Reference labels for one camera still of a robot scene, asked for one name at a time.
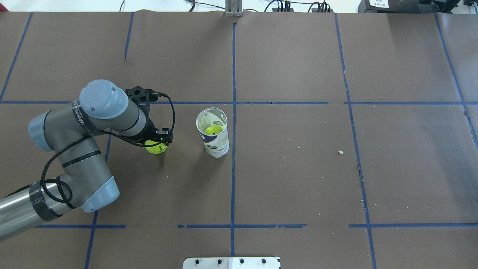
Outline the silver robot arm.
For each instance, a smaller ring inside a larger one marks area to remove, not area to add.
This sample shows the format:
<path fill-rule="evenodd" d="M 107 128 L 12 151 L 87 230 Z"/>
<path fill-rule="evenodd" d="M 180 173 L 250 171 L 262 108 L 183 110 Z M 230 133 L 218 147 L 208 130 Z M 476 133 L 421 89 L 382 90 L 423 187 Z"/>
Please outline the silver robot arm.
<path fill-rule="evenodd" d="M 140 148 L 173 139 L 174 128 L 155 127 L 150 103 L 164 93 L 143 87 L 122 90 L 108 80 L 89 82 L 79 98 L 50 109 L 29 122 L 31 140 L 43 151 L 53 151 L 40 178 L 1 200 L 1 240 L 5 241 L 64 213 L 81 208 L 86 213 L 108 206 L 120 191 L 95 137 L 111 135 Z"/>

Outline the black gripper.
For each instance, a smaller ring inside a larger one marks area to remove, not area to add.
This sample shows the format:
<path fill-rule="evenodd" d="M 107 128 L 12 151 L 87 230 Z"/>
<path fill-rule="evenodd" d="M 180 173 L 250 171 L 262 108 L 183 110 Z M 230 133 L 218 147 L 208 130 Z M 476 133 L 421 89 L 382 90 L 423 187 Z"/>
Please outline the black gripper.
<path fill-rule="evenodd" d="M 145 144 L 145 141 L 152 140 L 152 141 L 155 141 L 156 143 L 159 143 L 162 141 L 162 144 L 169 146 L 171 143 L 173 143 L 173 139 L 174 139 L 174 137 L 170 135 L 172 135 L 171 128 L 158 129 L 155 127 L 152 120 L 148 120 L 146 125 L 146 132 L 144 136 L 144 144 Z"/>

